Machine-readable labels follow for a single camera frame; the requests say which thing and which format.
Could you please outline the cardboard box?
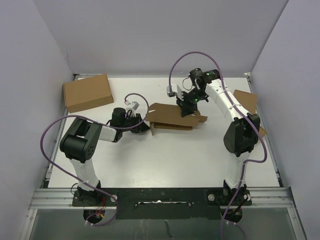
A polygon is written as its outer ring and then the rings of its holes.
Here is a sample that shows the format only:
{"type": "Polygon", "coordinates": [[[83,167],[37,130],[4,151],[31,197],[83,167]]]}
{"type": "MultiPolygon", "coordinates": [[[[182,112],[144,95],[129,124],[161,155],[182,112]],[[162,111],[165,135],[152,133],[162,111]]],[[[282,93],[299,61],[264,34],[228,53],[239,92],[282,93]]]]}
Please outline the cardboard box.
{"type": "Polygon", "coordinates": [[[205,123],[207,119],[208,117],[201,115],[198,110],[182,117],[179,106],[157,102],[149,106],[146,114],[152,136],[155,135],[155,129],[191,131],[199,124],[205,123]]]}
{"type": "Polygon", "coordinates": [[[238,102],[251,114],[256,113],[256,107],[258,102],[258,96],[256,94],[236,89],[233,92],[233,95],[238,100],[238,102]]]}
{"type": "Polygon", "coordinates": [[[259,126],[259,134],[263,138],[268,132],[260,125],[259,126]]]}
{"type": "Polygon", "coordinates": [[[77,113],[114,103],[108,76],[95,75],[63,84],[65,107],[77,113]]]}

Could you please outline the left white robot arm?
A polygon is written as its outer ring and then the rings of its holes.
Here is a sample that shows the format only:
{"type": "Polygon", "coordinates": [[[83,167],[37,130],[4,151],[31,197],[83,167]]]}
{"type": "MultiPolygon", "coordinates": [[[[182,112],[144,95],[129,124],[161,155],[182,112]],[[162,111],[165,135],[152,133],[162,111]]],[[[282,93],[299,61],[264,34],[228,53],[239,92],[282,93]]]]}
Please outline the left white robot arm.
{"type": "Polygon", "coordinates": [[[124,132],[142,134],[150,127],[139,113],[121,107],[113,109],[111,119],[103,125],[76,117],[60,142],[60,151],[70,160],[78,181],[77,191],[80,197],[91,206],[102,199],[99,191],[101,182],[93,166],[93,155],[98,141],[117,143],[124,132]]]}

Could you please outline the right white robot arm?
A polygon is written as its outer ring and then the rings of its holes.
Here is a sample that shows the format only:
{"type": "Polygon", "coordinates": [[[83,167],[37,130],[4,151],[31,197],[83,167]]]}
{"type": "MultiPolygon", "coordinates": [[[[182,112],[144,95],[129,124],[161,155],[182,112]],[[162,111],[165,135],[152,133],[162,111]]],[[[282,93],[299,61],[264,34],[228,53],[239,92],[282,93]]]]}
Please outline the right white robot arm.
{"type": "Polygon", "coordinates": [[[218,70],[203,72],[200,68],[195,68],[188,77],[191,80],[191,90],[183,91],[179,85],[172,84],[167,87],[167,95],[176,97],[181,117],[194,115],[198,111],[198,102],[208,102],[212,99],[229,123],[223,144],[233,156],[224,180],[227,188],[223,190],[222,198],[232,205],[241,197],[237,188],[245,185],[245,174],[242,173],[242,169],[244,161],[248,159],[258,142],[260,117],[256,113],[252,114],[234,97],[220,79],[218,70]]]}

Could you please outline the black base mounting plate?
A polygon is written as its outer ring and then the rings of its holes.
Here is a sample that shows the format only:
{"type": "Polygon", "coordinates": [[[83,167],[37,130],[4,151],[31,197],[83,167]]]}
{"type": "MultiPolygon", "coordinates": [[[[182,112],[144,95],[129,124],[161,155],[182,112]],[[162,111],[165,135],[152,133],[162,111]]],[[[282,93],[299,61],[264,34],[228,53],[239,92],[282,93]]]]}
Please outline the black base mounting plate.
{"type": "Polygon", "coordinates": [[[84,218],[98,223],[102,215],[117,209],[116,220],[186,220],[206,218],[238,222],[242,208],[252,205],[246,187],[192,188],[105,188],[109,195],[94,192],[88,196],[76,190],[72,206],[83,207],[84,218]]]}

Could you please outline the aluminium table frame rail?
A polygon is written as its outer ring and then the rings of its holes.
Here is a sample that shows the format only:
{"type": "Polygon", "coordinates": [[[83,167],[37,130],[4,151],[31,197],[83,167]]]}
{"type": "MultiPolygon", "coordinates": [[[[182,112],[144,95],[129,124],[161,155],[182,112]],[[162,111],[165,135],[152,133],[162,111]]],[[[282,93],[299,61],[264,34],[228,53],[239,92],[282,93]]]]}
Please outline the aluminium table frame rail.
{"type": "MultiPolygon", "coordinates": [[[[207,121],[193,130],[155,129],[125,132],[116,142],[98,141],[92,163],[102,194],[108,188],[224,188],[230,159],[223,138],[229,123],[213,100],[198,104],[207,121]]],[[[72,205],[75,169],[59,146],[51,164],[47,188],[35,190],[30,207],[46,216],[37,219],[37,240],[303,240],[290,189],[280,184],[269,139],[258,141],[243,163],[244,186],[252,204],[242,218],[116,220],[117,209],[98,223],[84,217],[84,207],[72,205]]]]}

